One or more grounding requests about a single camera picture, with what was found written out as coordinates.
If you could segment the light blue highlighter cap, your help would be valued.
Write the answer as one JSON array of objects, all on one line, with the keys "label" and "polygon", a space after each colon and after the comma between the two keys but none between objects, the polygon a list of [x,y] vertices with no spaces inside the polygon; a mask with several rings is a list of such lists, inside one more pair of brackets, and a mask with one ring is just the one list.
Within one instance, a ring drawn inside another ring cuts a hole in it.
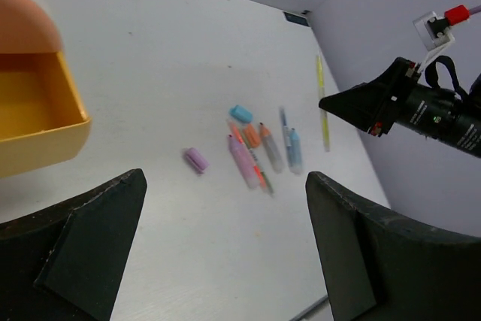
[{"label": "light blue highlighter cap", "polygon": [[249,124],[253,121],[252,113],[239,104],[229,110],[229,115],[243,124]]}]

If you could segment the light blue highlighter body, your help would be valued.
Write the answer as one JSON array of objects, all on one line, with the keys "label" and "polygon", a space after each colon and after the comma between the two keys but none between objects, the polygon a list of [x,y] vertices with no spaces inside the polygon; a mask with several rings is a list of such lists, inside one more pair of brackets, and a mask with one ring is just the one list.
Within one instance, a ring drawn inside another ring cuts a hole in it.
[{"label": "light blue highlighter body", "polygon": [[289,131],[290,140],[290,170],[294,174],[301,174],[303,171],[303,161],[301,155],[301,141],[298,133],[294,128]]}]

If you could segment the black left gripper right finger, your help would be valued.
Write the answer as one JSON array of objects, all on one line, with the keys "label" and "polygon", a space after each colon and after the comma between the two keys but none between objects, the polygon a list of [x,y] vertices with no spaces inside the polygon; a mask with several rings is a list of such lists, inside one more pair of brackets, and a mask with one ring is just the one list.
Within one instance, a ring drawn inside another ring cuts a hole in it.
[{"label": "black left gripper right finger", "polygon": [[478,320],[480,239],[413,220],[320,172],[307,206],[336,320]]}]

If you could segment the thin blue highlighter pen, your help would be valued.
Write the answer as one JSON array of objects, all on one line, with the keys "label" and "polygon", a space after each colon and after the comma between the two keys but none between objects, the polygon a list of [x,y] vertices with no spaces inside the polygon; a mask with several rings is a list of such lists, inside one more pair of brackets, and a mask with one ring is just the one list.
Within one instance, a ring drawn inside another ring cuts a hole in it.
[{"label": "thin blue highlighter pen", "polygon": [[285,143],[285,147],[286,147],[286,150],[289,150],[291,147],[290,137],[289,137],[290,128],[287,125],[286,113],[283,107],[280,107],[280,121],[283,129],[283,140]]}]

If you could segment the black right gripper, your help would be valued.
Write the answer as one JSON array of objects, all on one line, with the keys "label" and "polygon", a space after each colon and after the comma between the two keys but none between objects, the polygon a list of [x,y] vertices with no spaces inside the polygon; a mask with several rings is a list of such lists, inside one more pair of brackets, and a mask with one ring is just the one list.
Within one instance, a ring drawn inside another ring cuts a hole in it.
[{"label": "black right gripper", "polygon": [[324,97],[319,108],[373,136],[398,123],[480,157],[480,85],[462,89],[448,56],[438,56],[423,72],[398,58],[371,82]]}]

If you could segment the orange top drawer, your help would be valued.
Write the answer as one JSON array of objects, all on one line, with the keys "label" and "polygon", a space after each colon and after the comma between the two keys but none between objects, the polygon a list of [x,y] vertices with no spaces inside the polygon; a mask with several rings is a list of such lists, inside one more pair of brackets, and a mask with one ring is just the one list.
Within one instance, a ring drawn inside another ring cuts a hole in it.
[{"label": "orange top drawer", "polygon": [[63,48],[56,24],[33,0],[1,0],[1,54],[55,53]]}]

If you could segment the thin green highlighter pen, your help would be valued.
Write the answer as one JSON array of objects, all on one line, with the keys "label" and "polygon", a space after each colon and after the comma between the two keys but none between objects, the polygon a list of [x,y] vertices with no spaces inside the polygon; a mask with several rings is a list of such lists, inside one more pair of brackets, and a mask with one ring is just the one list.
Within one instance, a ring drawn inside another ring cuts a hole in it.
[{"label": "thin green highlighter pen", "polygon": [[266,173],[264,171],[261,171],[261,176],[264,180],[264,185],[265,185],[265,190],[266,192],[269,194],[269,195],[273,195],[274,194],[274,189],[271,185],[271,182],[270,180],[268,179],[268,176],[266,175]]}]

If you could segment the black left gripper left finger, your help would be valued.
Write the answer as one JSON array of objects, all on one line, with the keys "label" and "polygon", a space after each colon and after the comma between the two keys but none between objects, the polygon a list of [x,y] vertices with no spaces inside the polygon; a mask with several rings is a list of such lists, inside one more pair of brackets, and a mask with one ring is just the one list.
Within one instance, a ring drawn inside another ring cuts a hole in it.
[{"label": "black left gripper left finger", "polygon": [[1,224],[3,320],[109,320],[147,180],[132,169]]}]

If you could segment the yellow drawer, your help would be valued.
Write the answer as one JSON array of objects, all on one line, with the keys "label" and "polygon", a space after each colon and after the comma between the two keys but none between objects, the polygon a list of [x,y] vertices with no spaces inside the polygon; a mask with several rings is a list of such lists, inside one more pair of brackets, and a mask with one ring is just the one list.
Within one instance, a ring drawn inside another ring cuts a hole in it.
[{"label": "yellow drawer", "polygon": [[1,176],[73,159],[91,119],[64,54],[1,56]]}]

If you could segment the thin orange highlighter pen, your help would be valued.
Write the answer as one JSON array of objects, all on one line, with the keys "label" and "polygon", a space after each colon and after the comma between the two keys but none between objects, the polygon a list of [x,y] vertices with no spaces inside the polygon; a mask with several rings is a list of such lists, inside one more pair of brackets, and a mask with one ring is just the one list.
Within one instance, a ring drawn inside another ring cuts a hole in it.
[{"label": "thin orange highlighter pen", "polygon": [[246,138],[241,134],[241,131],[239,130],[237,125],[232,120],[228,120],[228,125],[229,125],[229,128],[231,129],[231,131],[234,133],[234,136],[244,146],[244,148],[247,150],[248,154],[250,155],[250,160],[253,163],[253,168],[255,169],[255,172],[256,172],[256,174],[258,176],[258,179],[259,179],[259,184],[260,184],[261,188],[264,191],[266,191],[265,185],[264,185],[264,180],[261,176],[261,171],[264,171],[264,170],[262,169],[262,166],[260,165],[259,160],[257,159],[252,147],[247,143]]}]

